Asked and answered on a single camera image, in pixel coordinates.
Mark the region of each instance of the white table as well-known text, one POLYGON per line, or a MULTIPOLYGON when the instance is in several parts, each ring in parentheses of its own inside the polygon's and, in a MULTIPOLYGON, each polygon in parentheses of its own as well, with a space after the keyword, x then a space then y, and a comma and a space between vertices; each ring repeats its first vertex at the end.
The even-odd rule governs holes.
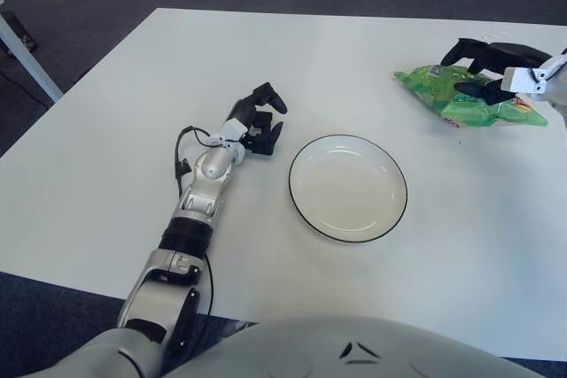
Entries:
POLYGON ((43 91, 53 102, 57 102, 63 96, 63 92, 61 92, 57 84, 43 70, 34 56, 29 53, 24 43, 13 32, 2 15, 0 15, 0 40, 10 49, 14 57, 26 68, 29 75, 34 78, 35 82, 42 87, 43 91))
POLYGON ((155 11, 0 158, 0 270, 125 297, 175 205, 178 131, 217 129, 271 81, 290 112, 274 157, 248 157, 229 190, 214 314, 364 314, 567 359, 563 118, 537 104, 548 127, 459 129, 392 77, 459 36, 567 44, 565 27, 155 11), (386 237, 335 243, 294 210, 291 159, 332 133, 378 143, 405 174, 408 208, 386 237))

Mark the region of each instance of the table leg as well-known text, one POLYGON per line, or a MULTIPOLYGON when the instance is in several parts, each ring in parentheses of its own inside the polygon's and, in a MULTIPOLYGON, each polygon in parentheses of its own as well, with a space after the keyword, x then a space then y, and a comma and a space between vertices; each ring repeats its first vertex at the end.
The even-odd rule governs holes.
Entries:
POLYGON ((53 102, 57 102, 63 96, 63 92, 61 92, 55 82, 53 82, 50 76, 43 70, 42 66, 38 64, 34 56, 29 53, 26 46, 24 46, 1 15, 0 39, 8 46, 8 49, 10 49, 13 55, 27 69, 27 72, 37 81, 37 84, 42 87, 53 102))

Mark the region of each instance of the black cable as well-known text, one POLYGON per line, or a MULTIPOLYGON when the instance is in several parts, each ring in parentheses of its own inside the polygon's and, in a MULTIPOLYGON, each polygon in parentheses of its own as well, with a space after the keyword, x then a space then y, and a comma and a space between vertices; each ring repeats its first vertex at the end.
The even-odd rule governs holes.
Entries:
POLYGON ((21 84, 19 84, 17 81, 12 80, 10 77, 8 77, 2 70, 0 70, 0 75, 2 77, 4 77, 5 80, 7 80, 8 82, 10 82, 11 84, 13 84, 14 86, 20 88, 20 90, 22 92, 24 92, 26 95, 28 95, 30 98, 32 98, 34 101, 36 101, 39 105, 41 105, 43 108, 45 108, 45 111, 49 110, 50 107, 41 99, 38 99, 37 97, 35 97, 34 95, 32 95, 31 93, 29 93, 27 91, 26 88, 24 88, 21 84))
MULTIPOLYGON (((204 130, 200 127, 188 126, 188 127, 184 128, 179 133, 179 135, 177 136, 177 141, 175 142, 175 180, 177 181, 177 189, 178 189, 178 192, 179 192, 179 197, 183 193, 183 188, 181 186, 181 179, 182 179, 182 176, 183 176, 181 171, 182 171, 183 163, 181 163, 179 161, 179 145, 181 144, 181 140, 183 139, 183 137, 185 135, 187 135, 188 133, 191 133, 191 132, 195 133, 195 137, 197 138, 197 142, 199 142, 199 144, 201 144, 201 145, 203 145, 207 148, 217 148, 219 146, 222 146, 220 144, 209 145, 209 144, 203 143, 203 141, 201 141, 201 139, 198 137, 198 134, 202 133, 203 135, 206 135, 207 137, 210 136, 210 134, 206 130, 204 130)), ((238 142, 238 141, 228 140, 226 142, 238 142)), ((183 363, 186 363, 187 361, 189 361, 193 358, 193 356, 195 355, 199 345, 201 344, 201 341, 203 340, 203 337, 205 335, 205 332, 206 332, 206 329, 207 329, 207 326, 208 326, 209 319, 211 318, 211 311, 213 310, 213 301, 214 301, 214 279, 213 279, 213 269, 211 268, 211 262, 209 260, 209 257, 206 255, 206 253, 205 253, 205 262, 206 262, 206 268, 207 268, 208 273, 209 273, 209 282, 210 282, 210 288, 211 288, 211 295, 209 297, 209 307, 207 309, 206 316, 205 316, 204 321, 203 321, 203 327, 201 328, 201 332, 198 335, 197 340, 195 341, 195 344, 193 345, 193 348, 185 356, 183 356, 183 358, 179 362, 179 365, 182 365, 183 363)))
POLYGON ((201 328, 201 333, 198 335, 197 341, 193 345, 191 351, 187 353, 186 356, 183 357, 182 361, 180 362, 180 365, 193 359, 193 356, 195 355, 195 352, 197 351, 199 345, 201 344, 201 340, 205 335, 206 327, 208 326, 209 319, 211 318, 211 310, 213 310, 213 300, 214 300, 213 269, 211 268, 211 262, 209 261, 209 257, 206 255, 206 253, 205 253, 205 262, 206 262, 206 268, 209 271, 209 282, 211 284, 211 296, 209 297, 209 308, 206 312, 206 316, 203 322, 203 327, 201 328))
MULTIPOLYGON (((194 132, 195 133, 195 138, 197 139, 197 142, 199 142, 200 145, 206 147, 206 148, 219 148, 222 146, 222 143, 218 143, 216 145, 209 145, 207 143, 204 143, 203 141, 201 141, 201 138, 198 137, 199 133, 202 133, 203 135, 206 135, 206 137, 209 137, 211 134, 209 132, 207 132, 206 130, 202 129, 201 127, 195 127, 195 126, 188 126, 186 128, 184 128, 179 135, 177 136, 177 142, 175 143, 175 158, 174 158, 174 167, 175 167, 175 181, 177 182, 177 192, 179 194, 179 197, 181 197, 182 193, 183 193, 183 188, 181 187, 181 179, 183 177, 184 174, 186 173, 190 173, 190 166, 189 163, 187 163, 187 160, 184 160, 183 162, 179 161, 179 145, 181 143, 181 140, 183 139, 183 137, 185 135, 187 135, 188 133, 194 132)), ((239 142, 239 141, 233 141, 231 139, 227 139, 224 142, 239 142)))

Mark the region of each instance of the plastic bag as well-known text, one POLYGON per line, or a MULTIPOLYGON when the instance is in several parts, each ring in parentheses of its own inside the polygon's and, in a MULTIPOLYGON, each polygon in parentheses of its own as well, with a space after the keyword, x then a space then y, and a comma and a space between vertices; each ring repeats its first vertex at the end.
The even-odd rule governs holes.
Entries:
POLYGON ((533 126, 548 124, 546 119, 519 97, 487 105, 484 99, 455 90, 453 85, 459 81, 478 81, 482 84, 491 81, 483 74, 469 73, 464 66, 421 66, 411 73, 397 72, 394 75, 441 118, 458 127, 488 127, 497 120, 533 126))

